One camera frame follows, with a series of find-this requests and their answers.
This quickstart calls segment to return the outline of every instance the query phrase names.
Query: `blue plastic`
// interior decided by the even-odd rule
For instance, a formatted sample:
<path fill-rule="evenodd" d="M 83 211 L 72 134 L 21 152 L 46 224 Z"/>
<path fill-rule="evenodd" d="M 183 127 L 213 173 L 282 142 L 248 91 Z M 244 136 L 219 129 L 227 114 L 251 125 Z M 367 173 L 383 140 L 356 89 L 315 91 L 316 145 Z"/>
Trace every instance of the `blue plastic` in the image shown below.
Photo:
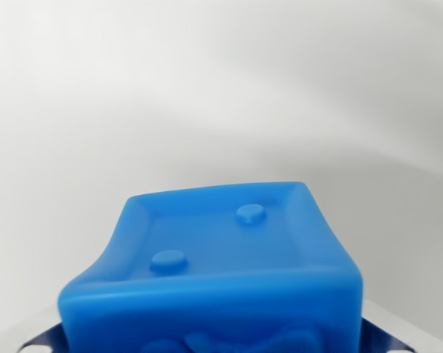
<path fill-rule="evenodd" d="M 357 353 L 362 281 L 306 186 L 130 198 L 60 294 L 71 353 Z"/>

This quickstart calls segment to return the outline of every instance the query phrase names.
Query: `circular stud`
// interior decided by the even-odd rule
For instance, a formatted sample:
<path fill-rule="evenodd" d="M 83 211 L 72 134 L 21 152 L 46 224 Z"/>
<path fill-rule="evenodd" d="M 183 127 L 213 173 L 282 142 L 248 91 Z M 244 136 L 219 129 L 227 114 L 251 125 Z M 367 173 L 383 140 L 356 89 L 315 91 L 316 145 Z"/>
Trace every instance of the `circular stud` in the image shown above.
<path fill-rule="evenodd" d="M 236 216 L 243 224 L 258 224 L 266 217 L 266 210 L 260 204 L 245 204 L 236 210 Z"/>
<path fill-rule="evenodd" d="M 158 252 L 151 259 L 150 270 L 153 272 L 177 272 L 187 266 L 187 259 L 180 250 L 165 250 Z"/>

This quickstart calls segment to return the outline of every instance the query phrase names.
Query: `white backdrop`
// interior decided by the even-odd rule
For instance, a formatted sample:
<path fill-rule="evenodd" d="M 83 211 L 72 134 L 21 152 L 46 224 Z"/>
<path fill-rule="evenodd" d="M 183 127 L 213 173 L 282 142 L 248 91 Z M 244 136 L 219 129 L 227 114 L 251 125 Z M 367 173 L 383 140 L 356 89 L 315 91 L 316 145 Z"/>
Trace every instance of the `white backdrop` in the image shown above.
<path fill-rule="evenodd" d="M 0 1 L 0 331 L 129 196 L 280 180 L 443 339 L 443 1 Z"/>

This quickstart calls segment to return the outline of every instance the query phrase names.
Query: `blue plastic block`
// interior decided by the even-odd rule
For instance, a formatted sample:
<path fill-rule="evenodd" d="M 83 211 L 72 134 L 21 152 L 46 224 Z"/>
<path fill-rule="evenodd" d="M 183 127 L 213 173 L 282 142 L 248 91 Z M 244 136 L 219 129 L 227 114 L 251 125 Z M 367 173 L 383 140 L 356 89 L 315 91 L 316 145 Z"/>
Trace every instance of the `blue plastic block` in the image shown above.
<path fill-rule="evenodd" d="M 298 182 L 130 198 L 59 307 L 71 353 L 357 353 L 362 281 Z"/>

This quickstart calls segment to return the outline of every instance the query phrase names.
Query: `block top surface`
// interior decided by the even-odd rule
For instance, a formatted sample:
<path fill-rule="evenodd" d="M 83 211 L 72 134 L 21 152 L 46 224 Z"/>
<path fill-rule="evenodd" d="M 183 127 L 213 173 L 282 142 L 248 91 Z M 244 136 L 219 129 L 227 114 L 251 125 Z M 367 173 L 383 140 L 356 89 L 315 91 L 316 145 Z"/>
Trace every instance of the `block top surface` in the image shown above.
<path fill-rule="evenodd" d="M 223 185 L 130 198 L 103 255 L 63 294 L 328 271 L 357 270 L 304 184 Z"/>

